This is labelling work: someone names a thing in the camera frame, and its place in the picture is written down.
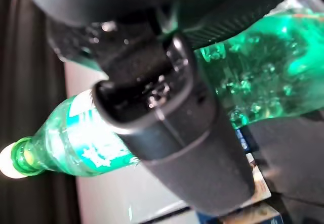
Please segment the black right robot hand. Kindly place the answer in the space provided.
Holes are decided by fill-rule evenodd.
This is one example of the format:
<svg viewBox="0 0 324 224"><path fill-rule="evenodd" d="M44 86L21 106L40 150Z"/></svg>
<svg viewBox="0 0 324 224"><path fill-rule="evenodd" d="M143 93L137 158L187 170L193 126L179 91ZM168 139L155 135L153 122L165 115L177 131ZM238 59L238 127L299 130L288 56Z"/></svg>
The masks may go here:
<svg viewBox="0 0 324 224"><path fill-rule="evenodd" d="M255 185L235 130L323 106L323 13L291 0L33 0L64 61L107 79L12 150L25 174L141 162L210 215Z"/></svg>

